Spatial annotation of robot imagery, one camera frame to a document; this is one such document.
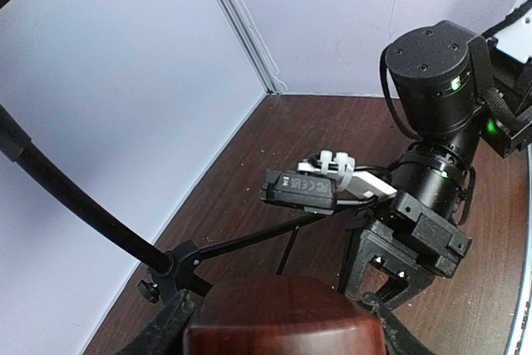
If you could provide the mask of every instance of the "white panel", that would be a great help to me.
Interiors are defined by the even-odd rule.
[[[519,7],[527,0],[517,0]],[[532,11],[527,12],[519,21],[498,32],[497,49],[509,54],[515,60],[525,64],[532,57]]]
[[[292,93],[376,95],[378,58],[402,33],[450,19],[483,31],[514,0],[244,0]]]
[[[150,241],[264,95],[215,0],[13,0],[0,49],[0,102]],[[0,157],[2,355],[79,353],[135,266]]]

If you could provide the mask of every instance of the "brown wooden surface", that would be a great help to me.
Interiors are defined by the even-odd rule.
[[[299,214],[259,201],[268,168],[292,169],[303,157],[324,148],[345,150],[360,165],[387,165],[406,150],[407,143],[381,99],[268,97],[186,200],[158,246],[170,249],[189,238],[198,245],[212,244]],[[427,291],[397,310],[400,319],[437,355],[503,353],[520,286],[526,156],[502,160],[482,142],[474,166],[477,188],[465,227],[473,237],[470,252],[452,280],[436,279]],[[285,273],[336,286],[346,222],[340,214],[302,229]],[[287,240],[283,236],[227,254],[197,270],[213,283],[273,274]],[[114,353],[160,310],[161,305],[147,303],[136,292],[142,278],[145,268],[135,272],[86,355]]]
[[[317,279],[216,284],[185,332],[185,355],[386,355],[379,319]]]

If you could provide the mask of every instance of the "screw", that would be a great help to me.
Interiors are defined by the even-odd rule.
[[[157,287],[157,284],[154,284],[152,282],[146,282],[144,280],[141,280],[137,286],[139,289],[140,295],[150,301],[151,303],[158,303],[159,302],[159,288]]]

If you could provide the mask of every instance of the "black bracket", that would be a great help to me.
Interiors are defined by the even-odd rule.
[[[369,265],[388,276],[376,295],[390,309],[428,288],[435,275],[450,278],[471,238],[406,192],[359,213],[350,231],[338,291],[356,301]]]
[[[165,254],[170,259],[170,269],[164,274],[148,269],[153,283],[139,282],[137,287],[142,297],[152,303],[157,303],[159,298],[168,303],[184,288],[203,297],[209,292],[212,285],[194,274],[203,257],[193,241],[185,241]]]

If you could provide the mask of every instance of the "black strap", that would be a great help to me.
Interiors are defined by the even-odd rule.
[[[473,37],[468,42],[471,64],[475,71],[477,96],[487,105],[491,115],[499,120],[510,131],[520,131],[526,125],[516,117],[506,104],[501,93],[495,88],[491,72],[491,60],[488,45],[481,36]]]
[[[386,65],[387,50],[388,47],[385,47],[385,49],[381,53],[381,60],[379,62],[379,76],[381,78],[381,87],[382,93],[384,94],[384,101],[386,102],[388,110],[390,111],[390,114],[392,114],[392,118],[396,123],[397,127],[399,128],[399,131],[401,131],[401,133],[408,139],[419,140],[421,139],[421,136],[419,136],[415,132],[410,131],[406,127],[406,125],[401,121],[401,117],[399,116],[399,114],[397,114],[396,107],[393,105],[392,97],[390,96],[390,87],[388,86],[388,67]]]
[[[491,114],[510,131],[518,132],[526,126],[527,122],[514,115],[506,104],[505,99],[502,98],[501,93],[495,87],[490,87],[484,93],[483,100],[490,109]]]
[[[526,2],[521,4],[518,8],[516,8],[513,12],[508,14],[504,20],[502,20],[498,24],[495,24],[493,27],[488,28],[482,34],[482,36],[485,37],[486,39],[489,37],[493,37],[497,32],[502,31],[503,29],[517,22],[517,20],[524,17],[525,14],[529,12],[530,10],[532,10],[532,0],[527,0]]]

